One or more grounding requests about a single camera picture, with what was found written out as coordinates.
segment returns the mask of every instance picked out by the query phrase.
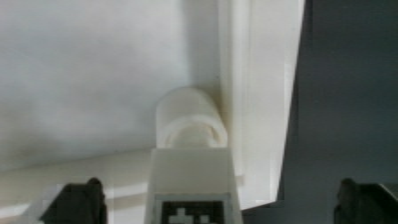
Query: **white ceiling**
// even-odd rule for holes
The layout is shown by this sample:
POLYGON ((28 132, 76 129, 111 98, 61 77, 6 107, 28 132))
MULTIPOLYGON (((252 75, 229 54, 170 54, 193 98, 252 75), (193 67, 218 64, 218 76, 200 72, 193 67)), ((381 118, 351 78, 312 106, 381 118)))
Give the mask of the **white ceiling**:
POLYGON ((218 99, 213 0, 0 1, 0 170, 154 147, 181 86, 218 99))

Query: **white cylindrical part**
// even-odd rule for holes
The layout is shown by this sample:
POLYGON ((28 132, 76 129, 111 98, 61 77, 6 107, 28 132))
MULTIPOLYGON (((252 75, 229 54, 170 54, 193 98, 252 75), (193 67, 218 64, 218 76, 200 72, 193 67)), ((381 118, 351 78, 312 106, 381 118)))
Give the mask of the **white cylindrical part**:
POLYGON ((156 109, 156 147, 225 147, 227 133, 213 100, 195 88, 175 89, 156 109))

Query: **white panel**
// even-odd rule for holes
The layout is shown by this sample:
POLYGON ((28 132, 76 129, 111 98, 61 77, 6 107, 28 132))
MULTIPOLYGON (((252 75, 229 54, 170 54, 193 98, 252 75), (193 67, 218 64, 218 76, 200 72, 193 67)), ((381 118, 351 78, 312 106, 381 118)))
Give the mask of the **white panel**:
POLYGON ((276 197, 303 1, 220 3, 230 18, 220 30, 220 43, 229 43, 220 55, 221 115, 244 209, 276 197))

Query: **white plastic part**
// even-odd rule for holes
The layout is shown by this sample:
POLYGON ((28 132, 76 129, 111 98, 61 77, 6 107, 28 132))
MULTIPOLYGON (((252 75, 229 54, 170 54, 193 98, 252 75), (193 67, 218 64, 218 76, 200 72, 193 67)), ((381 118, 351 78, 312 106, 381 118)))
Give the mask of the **white plastic part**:
POLYGON ((227 133, 213 100, 195 88, 175 89, 156 109, 156 147, 225 147, 227 133))
POLYGON ((227 133, 200 90, 181 88, 163 97, 156 133, 145 224, 241 224, 227 133))
MULTIPOLYGON (((161 218, 175 218, 182 206, 168 212, 166 203, 218 202, 223 224, 241 224, 230 150, 227 148, 154 149, 150 157, 150 178, 147 190, 145 224, 163 224, 161 218)), ((211 223, 216 216, 207 216, 211 223)), ((198 215, 181 215, 181 220, 205 219, 198 215)))

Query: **dark background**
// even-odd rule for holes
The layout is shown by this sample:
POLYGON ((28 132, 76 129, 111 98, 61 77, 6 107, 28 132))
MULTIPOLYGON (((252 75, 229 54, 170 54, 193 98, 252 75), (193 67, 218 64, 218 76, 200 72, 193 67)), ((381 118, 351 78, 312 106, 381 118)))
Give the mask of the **dark background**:
POLYGON ((398 0, 305 3, 278 202, 246 224, 330 224, 339 181, 398 183, 398 0))

